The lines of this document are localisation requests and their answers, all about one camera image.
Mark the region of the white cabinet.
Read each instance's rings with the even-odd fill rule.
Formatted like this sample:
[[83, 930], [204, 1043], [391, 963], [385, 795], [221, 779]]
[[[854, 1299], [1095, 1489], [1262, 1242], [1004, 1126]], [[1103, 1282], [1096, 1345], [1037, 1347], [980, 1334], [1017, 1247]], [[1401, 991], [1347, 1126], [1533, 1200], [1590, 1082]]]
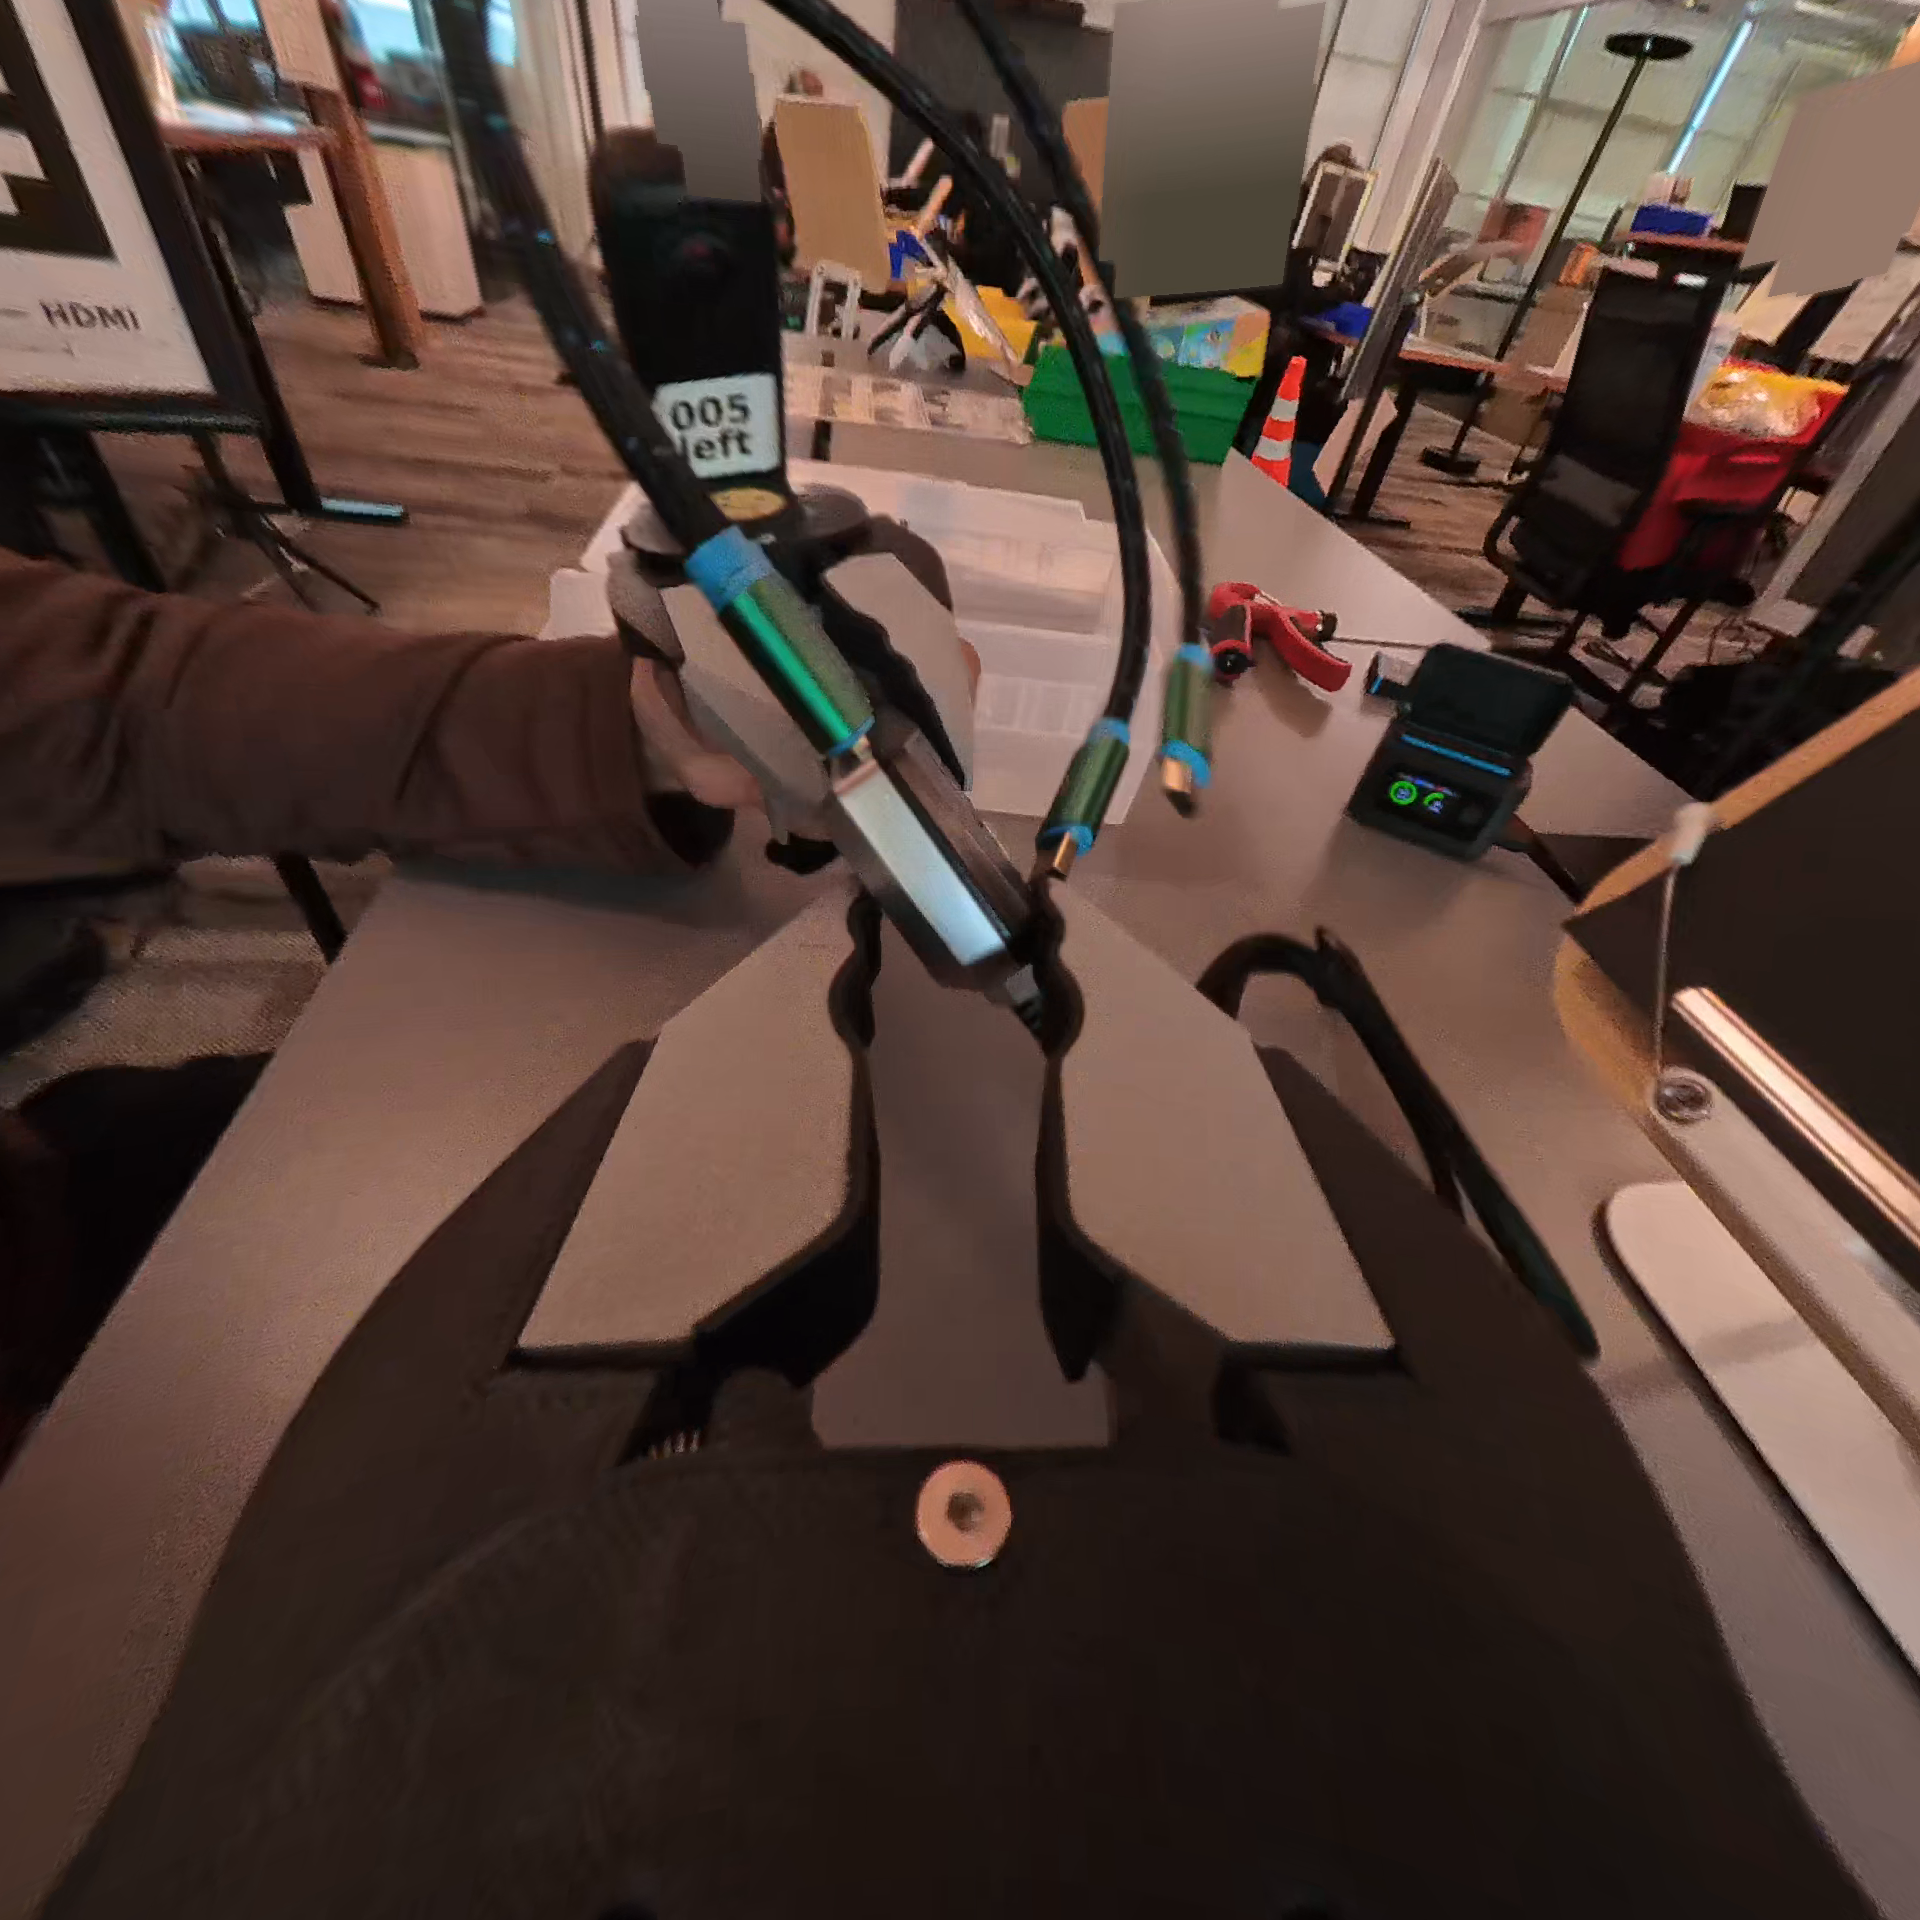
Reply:
[[[373, 139], [403, 265], [427, 320], [465, 322], [484, 309], [451, 143], [438, 137]], [[302, 151], [305, 198], [286, 208], [303, 288], [318, 304], [361, 306], [342, 214], [318, 151]]]

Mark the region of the black office chair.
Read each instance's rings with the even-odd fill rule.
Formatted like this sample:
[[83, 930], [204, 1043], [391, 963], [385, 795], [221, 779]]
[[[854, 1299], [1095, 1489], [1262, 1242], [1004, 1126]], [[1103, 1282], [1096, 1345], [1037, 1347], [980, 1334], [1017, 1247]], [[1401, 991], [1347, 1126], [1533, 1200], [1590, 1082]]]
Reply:
[[1703, 525], [1640, 535], [1665, 480], [1725, 296], [1725, 275], [1603, 266], [1547, 438], [1484, 539], [1504, 576], [1479, 624], [1497, 655], [1582, 678], [1584, 625], [1623, 637], [1683, 578]]

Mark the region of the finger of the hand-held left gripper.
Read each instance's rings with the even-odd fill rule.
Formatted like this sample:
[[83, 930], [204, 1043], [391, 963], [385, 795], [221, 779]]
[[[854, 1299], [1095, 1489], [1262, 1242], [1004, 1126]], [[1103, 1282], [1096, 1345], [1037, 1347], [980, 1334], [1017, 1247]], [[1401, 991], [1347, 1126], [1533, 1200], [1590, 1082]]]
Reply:
[[663, 613], [679, 643], [672, 673], [692, 730], [753, 779], [774, 839], [828, 845], [832, 787], [824, 757], [697, 589], [665, 589]]
[[822, 630], [871, 702], [878, 743], [891, 749], [916, 733], [972, 790], [975, 655], [937, 549], [897, 520], [822, 539]]

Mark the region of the dark grey hub adapter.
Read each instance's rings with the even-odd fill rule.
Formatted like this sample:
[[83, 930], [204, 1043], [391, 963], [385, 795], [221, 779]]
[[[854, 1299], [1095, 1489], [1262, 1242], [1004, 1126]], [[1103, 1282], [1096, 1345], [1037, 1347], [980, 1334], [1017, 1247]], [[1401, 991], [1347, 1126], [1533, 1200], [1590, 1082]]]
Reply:
[[921, 730], [883, 717], [828, 758], [829, 839], [923, 968], [1044, 1026], [1028, 882]]

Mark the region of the red storage bin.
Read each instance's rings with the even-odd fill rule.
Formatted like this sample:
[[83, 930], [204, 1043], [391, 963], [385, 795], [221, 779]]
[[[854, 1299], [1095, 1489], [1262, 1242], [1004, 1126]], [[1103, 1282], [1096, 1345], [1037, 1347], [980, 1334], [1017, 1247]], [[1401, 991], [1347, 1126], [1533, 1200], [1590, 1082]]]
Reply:
[[1757, 438], [1680, 423], [1665, 469], [1617, 545], [1617, 569], [1729, 566], [1740, 527], [1776, 502], [1807, 445], [1807, 432]]

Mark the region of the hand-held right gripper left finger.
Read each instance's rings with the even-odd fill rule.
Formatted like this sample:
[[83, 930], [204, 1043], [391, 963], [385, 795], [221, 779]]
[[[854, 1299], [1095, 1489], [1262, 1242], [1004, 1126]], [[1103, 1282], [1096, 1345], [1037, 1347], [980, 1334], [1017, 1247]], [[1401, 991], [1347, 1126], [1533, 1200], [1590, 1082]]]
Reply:
[[829, 889], [672, 1014], [519, 1333], [527, 1361], [824, 1369], [878, 1302], [878, 911]]

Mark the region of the orange traffic cone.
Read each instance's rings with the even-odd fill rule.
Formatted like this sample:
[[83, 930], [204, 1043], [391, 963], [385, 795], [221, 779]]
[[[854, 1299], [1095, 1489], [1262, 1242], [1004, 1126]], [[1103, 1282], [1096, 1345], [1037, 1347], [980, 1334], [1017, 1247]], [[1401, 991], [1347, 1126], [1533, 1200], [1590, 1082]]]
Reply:
[[1281, 491], [1292, 487], [1292, 459], [1295, 447], [1299, 408], [1305, 386], [1305, 359], [1289, 357], [1277, 390], [1269, 402], [1251, 464], [1270, 478]]

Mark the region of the yellow bag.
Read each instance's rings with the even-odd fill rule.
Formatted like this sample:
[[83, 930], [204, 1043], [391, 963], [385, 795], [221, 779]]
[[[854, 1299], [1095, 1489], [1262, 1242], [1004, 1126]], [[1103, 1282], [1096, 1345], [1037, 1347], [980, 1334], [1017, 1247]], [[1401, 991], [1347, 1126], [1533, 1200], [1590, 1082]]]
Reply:
[[1840, 406], [1846, 386], [1825, 377], [1725, 357], [1692, 395], [1686, 425], [1751, 440], [1806, 440]]

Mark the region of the framed marker sign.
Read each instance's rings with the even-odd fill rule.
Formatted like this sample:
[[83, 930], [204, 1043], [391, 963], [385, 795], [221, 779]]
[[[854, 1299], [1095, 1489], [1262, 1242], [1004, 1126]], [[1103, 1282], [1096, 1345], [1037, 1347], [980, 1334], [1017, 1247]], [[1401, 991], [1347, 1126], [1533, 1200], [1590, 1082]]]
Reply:
[[117, 5], [3, 5], [3, 398], [249, 434], [260, 393]]

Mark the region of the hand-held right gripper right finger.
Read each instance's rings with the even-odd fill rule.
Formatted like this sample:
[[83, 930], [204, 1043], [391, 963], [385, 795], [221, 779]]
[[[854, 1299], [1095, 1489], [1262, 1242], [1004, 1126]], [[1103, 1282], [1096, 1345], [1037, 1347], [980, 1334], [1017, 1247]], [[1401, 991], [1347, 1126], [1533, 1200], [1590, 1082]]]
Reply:
[[1076, 896], [1046, 985], [1039, 1311], [1068, 1378], [1157, 1352], [1371, 1369], [1395, 1338], [1256, 1043]]

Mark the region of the black floor lamp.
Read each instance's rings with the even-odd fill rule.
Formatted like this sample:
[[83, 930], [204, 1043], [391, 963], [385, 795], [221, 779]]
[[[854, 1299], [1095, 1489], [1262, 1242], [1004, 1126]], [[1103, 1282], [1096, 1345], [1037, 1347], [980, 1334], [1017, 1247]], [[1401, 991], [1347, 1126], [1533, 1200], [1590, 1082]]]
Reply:
[[[1500, 350], [1494, 361], [1500, 367], [1512, 359], [1516, 346], [1519, 345], [1519, 336], [1528, 322], [1528, 313], [1540, 298], [1547, 280], [1556, 275], [1555, 261], [1564, 250], [1564, 241], [1567, 229], [1577, 214], [1577, 206], [1588, 191], [1588, 184], [1600, 166], [1603, 155], [1607, 152], [1616, 128], [1620, 126], [1624, 109], [1640, 82], [1640, 75], [1653, 63], [1672, 63], [1685, 62], [1693, 53], [1693, 40], [1683, 34], [1670, 32], [1613, 32], [1604, 40], [1604, 53], [1612, 59], [1623, 62], [1623, 82], [1617, 87], [1617, 96], [1600, 122], [1600, 130], [1590, 143], [1588, 155], [1584, 158], [1572, 186], [1567, 191], [1566, 203], [1558, 208], [1547, 238], [1542, 240], [1535, 257], [1532, 261], [1532, 273], [1526, 275], [1526, 288], [1516, 306], [1510, 322], [1504, 328]], [[1432, 472], [1444, 474], [1448, 482], [1475, 487], [1479, 456], [1467, 453], [1467, 435], [1475, 432], [1476, 419], [1484, 411], [1484, 402], [1497, 389], [1497, 373], [1479, 375], [1479, 384], [1472, 393], [1472, 402], [1463, 417], [1459, 419], [1456, 434], [1452, 442], [1444, 447], [1421, 447], [1420, 464]]]

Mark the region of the orange support post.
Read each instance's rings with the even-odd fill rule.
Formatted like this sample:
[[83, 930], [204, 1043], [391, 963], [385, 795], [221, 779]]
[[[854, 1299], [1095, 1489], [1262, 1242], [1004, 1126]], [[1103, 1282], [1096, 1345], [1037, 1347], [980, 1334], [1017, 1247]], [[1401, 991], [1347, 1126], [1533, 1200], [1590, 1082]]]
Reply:
[[373, 328], [369, 363], [419, 370], [425, 322], [403, 261], [398, 225], [377, 170], [369, 133], [349, 94], [336, 87], [302, 85], [302, 96], [320, 130], [327, 184]]

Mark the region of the person's left forearm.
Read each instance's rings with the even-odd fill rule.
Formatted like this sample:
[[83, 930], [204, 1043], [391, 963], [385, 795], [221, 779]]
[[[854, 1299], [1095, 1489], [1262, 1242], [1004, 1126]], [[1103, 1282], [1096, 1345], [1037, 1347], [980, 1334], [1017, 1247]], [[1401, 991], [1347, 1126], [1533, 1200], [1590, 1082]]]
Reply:
[[731, 830], [640, 728], [613, 637], [403, 632], [5, 554], [5, 859], [687, 873]]

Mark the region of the green plastic crates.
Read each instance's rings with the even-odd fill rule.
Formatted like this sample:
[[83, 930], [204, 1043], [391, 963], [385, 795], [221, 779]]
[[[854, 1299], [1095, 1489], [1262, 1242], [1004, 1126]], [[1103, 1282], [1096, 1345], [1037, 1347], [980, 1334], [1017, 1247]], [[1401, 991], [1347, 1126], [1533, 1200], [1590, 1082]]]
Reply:
[[[1155, 454], [1157, 442], [1134, 366], [1120, 353], [1102, 353], [1102, 366], [1108, 373], [1128, 447], [1139, 456]], [[1222, 464], [1238, 434], [1254, 381], [1221, 367], [1187, 367], [1167, 361], [1160, 361], [1158, 370], [1187, 461]], [[1021, 406], [1037, 440], [1083, 447], [1096, 442], [1087, 398], [1064, 343], [1039, 346], [1033, 375], [1021, 393]]]

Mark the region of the clear plastic bin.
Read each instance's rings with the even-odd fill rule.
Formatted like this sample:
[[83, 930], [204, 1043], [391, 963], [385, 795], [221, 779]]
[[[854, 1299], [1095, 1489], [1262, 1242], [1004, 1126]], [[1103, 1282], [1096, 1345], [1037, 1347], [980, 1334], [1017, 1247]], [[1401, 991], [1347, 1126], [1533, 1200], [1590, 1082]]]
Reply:
[[1123, 603], [1112, 525], [1064, 495], [912, 471], [799, 459], [798, 480], [851, 491], [937, 549], [956, 625], [980, 658], [975, 803], [1044, 818], [1112, 681]]

